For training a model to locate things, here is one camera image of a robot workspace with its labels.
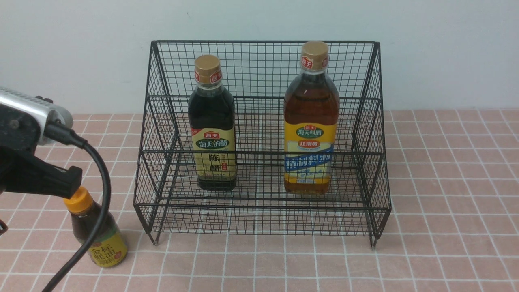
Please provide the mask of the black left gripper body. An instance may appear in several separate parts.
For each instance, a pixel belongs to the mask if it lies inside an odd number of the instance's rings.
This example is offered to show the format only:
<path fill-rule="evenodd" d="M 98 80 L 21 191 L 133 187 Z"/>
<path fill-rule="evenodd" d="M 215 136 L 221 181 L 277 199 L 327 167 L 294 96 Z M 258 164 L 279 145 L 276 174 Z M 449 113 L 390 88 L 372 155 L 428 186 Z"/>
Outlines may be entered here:
<path fill-rule="evenodd" d="M 35 156 L 41 126 L 31 114 L 2 107 L 0 118 L 1 190 L 71 198 L 83 170 L 57 167 Z"/>

